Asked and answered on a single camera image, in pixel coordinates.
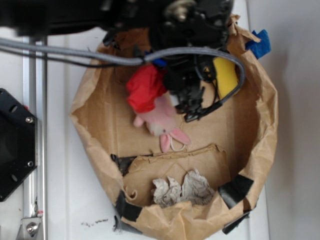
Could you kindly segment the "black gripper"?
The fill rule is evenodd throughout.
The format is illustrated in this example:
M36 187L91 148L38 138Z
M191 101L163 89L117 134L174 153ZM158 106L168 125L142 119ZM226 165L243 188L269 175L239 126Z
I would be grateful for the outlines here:
M153 51L180 47L201 47L225 51L227 23L232 0L150 0L148 1L149 40ZM152 67L149 95L166 92L180 100L199 100L201 81L212 83L217 70L213 57L204 53L180 53L163 57L166 65Z

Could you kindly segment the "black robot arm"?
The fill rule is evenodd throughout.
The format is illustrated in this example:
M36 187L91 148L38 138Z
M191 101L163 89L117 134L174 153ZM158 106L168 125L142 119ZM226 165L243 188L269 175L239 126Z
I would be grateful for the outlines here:
M231 0L3 0L0 24L20 36L40 38L106 31L104 44L118 33L147 28L153 53L165 58L165 85L181 103L198 103L201 67L222 56L228 41Z

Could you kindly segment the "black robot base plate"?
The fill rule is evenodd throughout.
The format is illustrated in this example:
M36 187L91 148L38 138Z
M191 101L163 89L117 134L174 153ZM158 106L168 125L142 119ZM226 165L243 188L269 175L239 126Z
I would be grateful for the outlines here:
M37 167L37 118L0 89L0 201L4 202Z

